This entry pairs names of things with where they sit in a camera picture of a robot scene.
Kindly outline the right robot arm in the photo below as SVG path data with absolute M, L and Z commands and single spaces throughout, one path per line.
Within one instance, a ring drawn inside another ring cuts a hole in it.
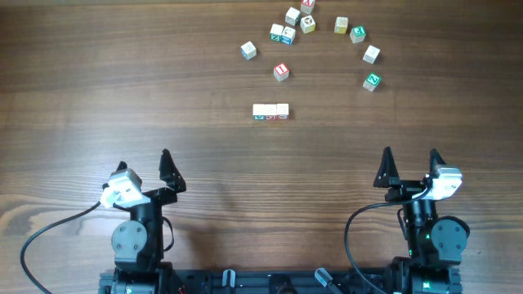
M 439 217 L 436 203 L 452 196 L 463 182 L 461 171 L 430 152 L 429 172 L 421 180 L 402 180 L 391 148 L 383 150 L 373 186 L 387 188 L 385 203 L 400 205 L 397 216 L 409 255 L 385 269 L 389 293 L 461 293 L 458 271 L 470 228 L 455 216 Z

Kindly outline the green number six block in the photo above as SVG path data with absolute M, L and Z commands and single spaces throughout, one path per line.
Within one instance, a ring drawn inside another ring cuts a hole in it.
M 265 120 L 266 119 L 266 105 L 265 104 L 254 104 L 253 105 L 253 119 L 254 120 Z

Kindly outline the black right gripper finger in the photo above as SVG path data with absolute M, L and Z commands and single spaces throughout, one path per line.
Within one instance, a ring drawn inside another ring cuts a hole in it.
M 396 168 L 391 147 L 383 150 L 382 161 L 373 182 L 375 188 L 391 188 L 400 185 L 400 176 Z
M 436 149 L 430 151 L 429 159 L 429 175 L 430 177 L 439 177 L 440 169 L 445 167 L 445 161 L 440 156 L 440 153 Z

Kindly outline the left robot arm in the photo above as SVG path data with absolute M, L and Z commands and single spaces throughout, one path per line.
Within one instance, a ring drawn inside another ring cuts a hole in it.
M 162 207 L 177 201 L 186 191 L 186 183 L 177 170 L 168 149 L 162 151 L 159 179 L 165 186 L 142 191 L 141 178 L 121 162 L 104 185 L 101 204 L 129 212 L 130 220 L 113 232 L 115 270 L 102 274 L 100 294 L 177 294 L 186 287 L 172 263 L 164 262 L 164 253 L 173 246 L 163 244 L 163 225 L 172 223 L 163 216 Z

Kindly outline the red I wooden block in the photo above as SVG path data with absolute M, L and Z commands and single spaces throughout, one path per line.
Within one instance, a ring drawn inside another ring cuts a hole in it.
M 283 80 L 288 78 L 290 70 L 285 63 L 281 63 L 274 67 L 273 72 L 274 72 L 274 76 L 275 76 L 276 80 L 278 82 L 282 82 Z

